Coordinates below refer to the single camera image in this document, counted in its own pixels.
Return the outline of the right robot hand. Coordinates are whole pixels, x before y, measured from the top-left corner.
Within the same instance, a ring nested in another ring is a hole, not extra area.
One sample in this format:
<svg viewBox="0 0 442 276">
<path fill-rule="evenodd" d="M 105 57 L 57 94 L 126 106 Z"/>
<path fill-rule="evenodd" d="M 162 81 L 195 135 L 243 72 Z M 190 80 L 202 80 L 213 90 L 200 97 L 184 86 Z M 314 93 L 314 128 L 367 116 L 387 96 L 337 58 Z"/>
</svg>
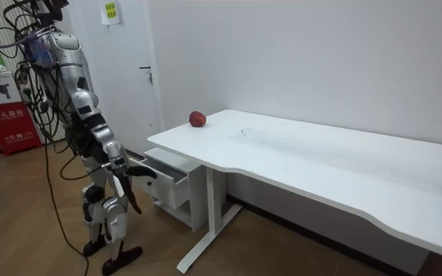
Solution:
<svg viewBox="0 0 442 276">
<path fill-rule="evenodd" d="M 119 183 L 124 191 L 124 195 L 127 197 L 128 202 L 133 207 L 134 211 L 141 215 L 142 210 L 137 204 L 136 196 L 133 193 L 131 181 L 129 179 L 130 176 L 148 176 L 152 179 L 156 179 L 158 175 L 150 168 L 146 166 L 131 166 L 126 168 L 121 167 L 119 169 L 112 169 L 112 173 L 115 177 L 118 178 Z"/>
</svg>

